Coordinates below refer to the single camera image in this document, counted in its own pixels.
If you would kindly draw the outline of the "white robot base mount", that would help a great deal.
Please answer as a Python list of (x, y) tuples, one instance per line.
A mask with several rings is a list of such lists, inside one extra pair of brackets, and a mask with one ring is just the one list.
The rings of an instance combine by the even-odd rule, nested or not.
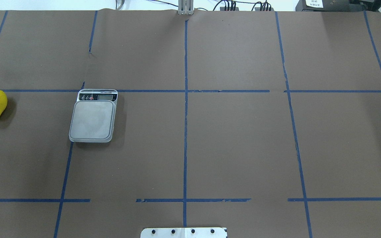
[(223, 227), (170, 227), (145, 228), (141, 238), (227, 238), (227, 228)]

